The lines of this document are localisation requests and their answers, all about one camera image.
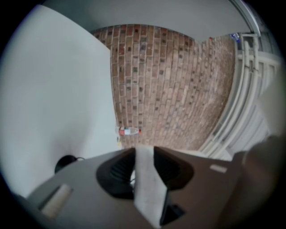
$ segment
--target brick wall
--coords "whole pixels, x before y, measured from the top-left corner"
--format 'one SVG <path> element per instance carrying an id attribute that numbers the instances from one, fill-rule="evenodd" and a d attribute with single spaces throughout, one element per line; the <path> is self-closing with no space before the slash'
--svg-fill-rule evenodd
<path id="1" fill-rule="evenodd" d="M 121 25 L 93 32 L 111 50 L 111 81 L 119 126 L 139 127 L 136 143 L 197 150 L 227 102 L 234 72 L 228 36 L 201 44 L 177 32 Z"/>

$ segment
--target white railing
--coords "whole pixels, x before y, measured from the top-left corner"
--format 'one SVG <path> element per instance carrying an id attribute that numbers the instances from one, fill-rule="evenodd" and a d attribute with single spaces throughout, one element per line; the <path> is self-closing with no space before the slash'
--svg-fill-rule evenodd
<path id="1" fill-rule="evenodd" d="M 253 38 L 253 50 L 244 37 Z M 274 55 L 258 52 L 258 37 L 255 34 L 242 34 L 242 50 L 237 58 L 242 62 L 240 76 L 234 77 L 228 104 L 215 131 L 199 149 L 208 157 L 231 160 L 234 153 L 247 150 L 264 139 L 267 126 L 256 108 L 256 100 L 272 81 L 281 60 Z"/>

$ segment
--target white wall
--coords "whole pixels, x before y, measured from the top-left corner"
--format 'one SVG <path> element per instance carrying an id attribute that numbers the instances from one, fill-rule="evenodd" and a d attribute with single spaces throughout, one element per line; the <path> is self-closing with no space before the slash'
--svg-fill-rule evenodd
<path id="1" fill-rule="evenodd" d="M 171 29 L 198 41 L 250 32 L 228 0 L 47 0 L 44 5 L 88 31 L 111 25 L 145 24 Z"/>
<path id="2" fill-rule="evenodd" d="M 0 69 L 0 161 L 27 196 L 66 154 L 117 150 L 110 52 L 65 16 L 36 7 L 14 34 Z"/>
<path id="3" fill-rule="evenodd" d="M 269 88 L 257 101 L 258 109 L 271 135 L 281 136 L 286 132 L 285 66 L 280 68 Z"/>

